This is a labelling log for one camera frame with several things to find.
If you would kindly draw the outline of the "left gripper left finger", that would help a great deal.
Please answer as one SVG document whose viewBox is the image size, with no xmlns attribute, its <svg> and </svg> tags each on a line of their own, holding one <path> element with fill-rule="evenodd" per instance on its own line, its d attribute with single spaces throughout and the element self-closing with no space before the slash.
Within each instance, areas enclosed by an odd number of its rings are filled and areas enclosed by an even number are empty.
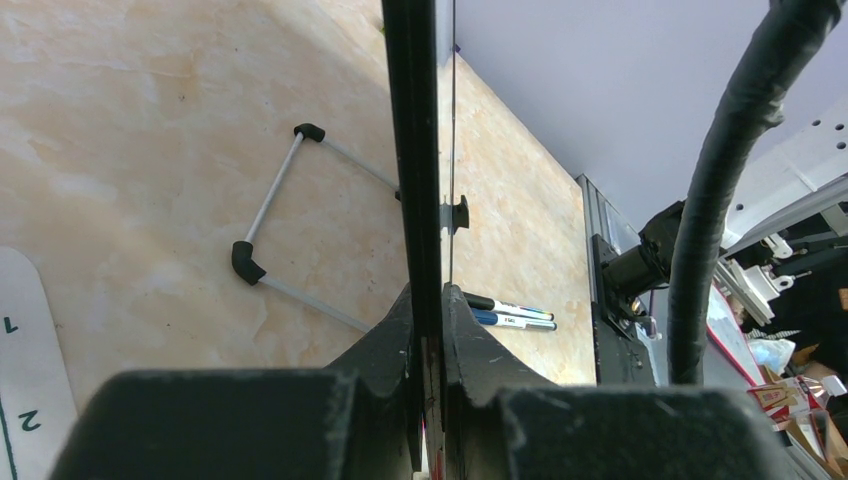
<svg viewBox="0 0 848 480">
<path fill-rule="evenodd" d="M 137 370 L 105 382 L 55 479 L 408 479 L 421 466 L 412 298 L 323 368 Z"/>
</svg>

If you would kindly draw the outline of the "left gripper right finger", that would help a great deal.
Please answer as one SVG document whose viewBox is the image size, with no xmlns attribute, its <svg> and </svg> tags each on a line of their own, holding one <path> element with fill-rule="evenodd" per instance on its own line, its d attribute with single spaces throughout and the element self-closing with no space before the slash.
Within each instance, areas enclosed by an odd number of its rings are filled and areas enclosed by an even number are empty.
<svg viewBox="0 0 848 480">
<path fill-rule="evenodd" d="M 745 393 L 561 387 L 443 293 L 449 479 L 785 479 L 784 448 Z"/>
</svg>

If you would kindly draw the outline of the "whiteboard with black frame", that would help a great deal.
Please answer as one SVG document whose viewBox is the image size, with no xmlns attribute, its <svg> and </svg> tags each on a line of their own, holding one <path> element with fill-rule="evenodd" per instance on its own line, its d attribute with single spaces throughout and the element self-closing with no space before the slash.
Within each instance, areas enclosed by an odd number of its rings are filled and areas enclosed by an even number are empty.
<svg viewBox="0 0 848 480">
<path fill-rule="evenodd" d="M 455 4 L 382 4 L 399 197 L 411 293 L 417 416 L 432 479 L 447 478 L 442 291 L 449 283 Z"/>
</svg>

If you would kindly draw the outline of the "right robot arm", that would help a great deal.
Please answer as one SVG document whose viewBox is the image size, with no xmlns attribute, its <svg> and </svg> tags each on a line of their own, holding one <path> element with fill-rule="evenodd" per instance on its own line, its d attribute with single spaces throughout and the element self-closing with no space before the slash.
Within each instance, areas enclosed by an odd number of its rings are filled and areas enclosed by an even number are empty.
<svg viewBox="0 0 848 480">
<path fill-rule="evenodd" d="M 783 230 L 816 214 L 833 212 L 838 238 L 847 235 L 847 100 L 841 98 L 800 131 L 746 165 L 724 220 L 719 267 L 745 296 L 766 303 L 791 287 L 787 275 L 742 268 L 730 256 L 764 242 L 772 257 L 792 258 L 797 249 Z M 609 292 L 638 296 L 669 279 L 683 202 L 655 215 L 635 247 L 601 262 Z"/>
</svg>

